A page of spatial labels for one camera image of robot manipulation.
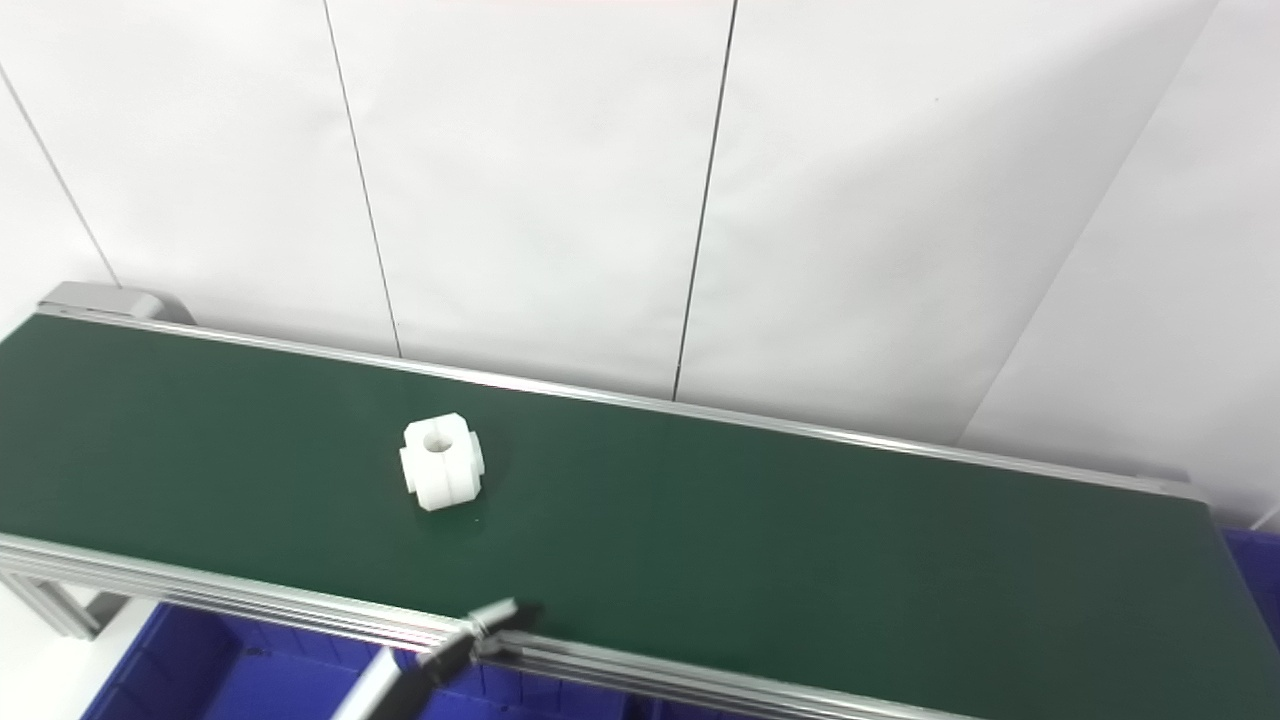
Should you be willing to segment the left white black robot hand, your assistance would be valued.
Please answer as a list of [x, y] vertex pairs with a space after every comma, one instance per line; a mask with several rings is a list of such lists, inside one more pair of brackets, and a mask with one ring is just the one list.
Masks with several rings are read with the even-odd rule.
[[388, 647], [378, 651], [338, 705], [333, 719], [417, 719], [431, 697], [484, 652], [502, 632], [527, 630], [540, 618], [538, 602], [507, 598], [474, 610], [460, 628], [403, 667]]

